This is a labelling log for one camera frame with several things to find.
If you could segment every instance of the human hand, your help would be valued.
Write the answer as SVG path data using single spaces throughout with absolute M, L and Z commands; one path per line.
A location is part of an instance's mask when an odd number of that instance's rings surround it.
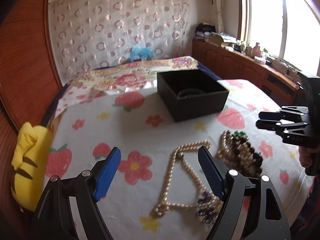
M 304 168 L 310 167 L 312 165 L 311 153 L 317 153 L 317 152 L 320 152 L 320 145 L 316 149 L 299 146 L 299 154 L 300 154 L 299 160 L 300 160 L 301 166 Z

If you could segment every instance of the black box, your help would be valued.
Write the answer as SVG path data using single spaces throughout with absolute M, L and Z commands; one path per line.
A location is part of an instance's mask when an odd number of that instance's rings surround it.
M 221 112 L 229 94 L 201 70 L 158 72 L 157 79 L 158 93 L 176 122 Z

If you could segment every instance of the metal screw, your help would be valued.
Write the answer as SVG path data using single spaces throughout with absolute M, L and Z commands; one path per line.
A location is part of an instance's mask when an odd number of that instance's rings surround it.
M 265 182 L 269 181 L 269 177 L 267 175 L 262 175 L 261 179 Z
M 229 171 L 229 174 L 232 175 L 232 176 L 237 176 L 237 175 L 238 175 L 238 171 L 236 171 L 236 170 L 230 170 L 230 171 Z
M 58 179 L 58 176 L 57 176 L 57 175 L 53 175 L 53 176 L 50 178 L 50 181 L 55 182 L 57 179 Z
M 90 174 L 91 173 L 88 170 L 82 171 L 82 173 L 81 173 L 81 175 L 84 176 L 84 177 L 88 177 Z

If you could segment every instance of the pink bottle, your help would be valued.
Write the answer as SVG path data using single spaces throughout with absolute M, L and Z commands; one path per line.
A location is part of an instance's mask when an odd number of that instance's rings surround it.
M 260 43 L 256 43 L 256 46 L 254 46 L 252 48 L 252 54 L 251 54 L 251 57 L 254 58 L 255 56 L 257 57 L 261 57 L 262 56 L 262 52 L 260 50 Z

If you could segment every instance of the strawberry print bed sheet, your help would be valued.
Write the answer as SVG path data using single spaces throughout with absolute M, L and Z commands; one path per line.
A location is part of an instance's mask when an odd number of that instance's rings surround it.
M 205 139 L 212 141 L 209 151 L 214 155 L 224 130 L 245 130 L 252 146 L 263 154 L 263 173 L 275 185 L 291 225 L 308 196 L 312 177 L 300 166 L 296 146 L 283 144 L 273 132 L 255 127 L 260 111 L 276 111 L 279 106 L 249 81 L 219 83 L 230 91 L 225 109 L 179 123 L 173 121 L 156 88 L 83 98 L 86 101 L 65 108 L 59 115 L 44 186 L 54 174 L 65 179 L 91 169 L 117 146 L 122 153 L 120 166 L 107 196 L 98 202 L 113 238 L 206 239 L 212 226 L 202 224 L 196 210 L 170 210 L 162 218 L 152 216 L 169 156 L 184 143 Z M 207 185 L 196 152 L 186 153 L 185 158 Z M 192 180 L 177 163 L 168 200 L 192 204 L 197 196 Z M 245 197 L 234 239 L 240 238 L 248 203 Z M 74 199 L 71 205 L 79 238 L 86 239 Z

